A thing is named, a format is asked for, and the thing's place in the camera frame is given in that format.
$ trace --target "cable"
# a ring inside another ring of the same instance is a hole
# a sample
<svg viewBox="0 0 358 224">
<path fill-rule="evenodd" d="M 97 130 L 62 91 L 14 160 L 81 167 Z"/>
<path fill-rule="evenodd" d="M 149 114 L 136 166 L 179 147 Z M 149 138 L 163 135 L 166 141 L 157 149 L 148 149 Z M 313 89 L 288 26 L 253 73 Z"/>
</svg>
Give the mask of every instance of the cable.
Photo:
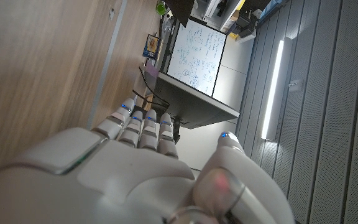
<svg viewBox="0 0 358 224">
<path fill-rule="evenodd" d="M 135 93 L 138 97 L 142 98 L 143 100 L 145 100 L 146 102 L 148 103 L 151 103 L 151 104 L 155 104 L 155 105 L 159 105 L 159 106 L 162 106 L 164 107 L 165 109 L 167 109 L 167 106 L 166 105 L 162 105 L 160 103 L 155 103 L 155 102 L 151 102 L 149 100 L 146 100 L 146 98 L 144 98 L 142 95 L 140 95 L 138 92 L 136 92 L 135 90 L 132 90 L 133 93 Z"/>
<path fill-rule="evenodd" d="M 170 106 L 170 104 L 169 104 L 166 100 L 164 100 L 163 98 L 157 96 L 157 95 L 153 92 L 153 90 L 149 87 L 149 85 L 147 84 L 146 78 L 144 77 L 143 71 L 142 71 L 142 69 L 141 69 L 140 67 L 139 67 L 139 71 L 140 71 L 140 74 L 142 74 L 143 81 L 144 81 L 144 83 L 146 84 L 146 87 L 153 93 L 153 95 L 154 95 L 155 97 L 157 97 L 158 99 L 162 100 L 162 101 L 163 101 L 164 103 L 166 103 L 168 106 Z"/>
</svg>

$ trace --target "green object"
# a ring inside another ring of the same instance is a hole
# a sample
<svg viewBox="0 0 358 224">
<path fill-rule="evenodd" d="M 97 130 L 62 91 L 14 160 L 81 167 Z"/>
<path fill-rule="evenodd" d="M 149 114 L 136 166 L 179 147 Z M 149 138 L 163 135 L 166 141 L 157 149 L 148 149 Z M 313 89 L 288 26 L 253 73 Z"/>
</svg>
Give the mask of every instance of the green object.
<svg viewBox="0 0 358 224">
<path fill-rule="evenodd" d="M 163 1 L 160 1 L 158 4 L 157 4 L 157 7 L 155 8 L 155 10 L 157 10 L 157 13 L 162 16 L 165 14 L 165 4 Z"/>
</svg>

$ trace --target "wooden wall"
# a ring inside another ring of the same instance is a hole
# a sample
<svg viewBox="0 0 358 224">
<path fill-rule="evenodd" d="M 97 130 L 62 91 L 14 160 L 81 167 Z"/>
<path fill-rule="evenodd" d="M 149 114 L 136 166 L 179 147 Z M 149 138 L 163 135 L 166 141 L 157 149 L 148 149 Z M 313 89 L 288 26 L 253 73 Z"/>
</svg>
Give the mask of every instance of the wooden wall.
<svg viewBox="0 0 358 224">
<path fill-rule="evenodd" d="M 125 0 L 0 0 L 0 166 L 65 128 L 95 125 L 135 88 L 156 1 L 128 0 L 96 114 L 96 88 Z M 115 16 L 109 19 L 109 10 Z"/>
</svg>

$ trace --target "robotic hand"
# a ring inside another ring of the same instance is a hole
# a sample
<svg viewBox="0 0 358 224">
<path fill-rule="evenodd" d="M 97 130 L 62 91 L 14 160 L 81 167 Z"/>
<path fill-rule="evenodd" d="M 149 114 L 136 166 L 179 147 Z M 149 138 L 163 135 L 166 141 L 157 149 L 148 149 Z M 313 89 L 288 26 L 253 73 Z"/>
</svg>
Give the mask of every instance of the robotic hand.
<svg viewBox="0 0 358 224">
<path fill-rule="evenodd" d="M 294 223 L 235 135 L 219 136 L 195 180 L 169 114 L 158 125 L 133 109 L 127 99 L 91 131 L 62 131 L 0 169 L 0 223 Z"/>
</svg>

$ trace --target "gray wall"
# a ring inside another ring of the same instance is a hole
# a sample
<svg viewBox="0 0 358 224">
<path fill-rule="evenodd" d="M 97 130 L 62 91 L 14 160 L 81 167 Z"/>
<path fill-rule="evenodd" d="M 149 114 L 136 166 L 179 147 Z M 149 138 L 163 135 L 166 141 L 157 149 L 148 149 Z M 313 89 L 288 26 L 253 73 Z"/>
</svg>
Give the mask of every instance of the gray wall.
<svg viewBox="0 0 358 224">
<path fill-rule="evenodd" d="M 260 138 L 280 40 L 293 39 L 277 138 Z M 257 31 L 236 134 L 300 223 L 358 223 L 358 1 L 288 1 Z"/>
</svg>

